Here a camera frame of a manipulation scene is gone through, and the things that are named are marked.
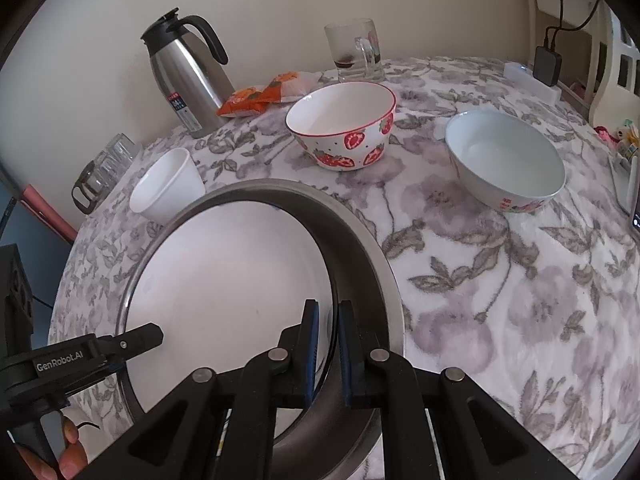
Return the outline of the person's left hand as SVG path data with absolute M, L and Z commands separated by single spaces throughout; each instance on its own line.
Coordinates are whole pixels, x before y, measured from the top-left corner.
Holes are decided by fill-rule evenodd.
M 64 439 L 64 450 L 58 456 L 56 472 L 49 464 L 34 454 L 29 448 L 16 445 L 29 470 L 39 480 L 73 479 L 88 465 L 86 450 L 79 439 L 77 426 L 67 417 L 61 418 L 60 427 Z

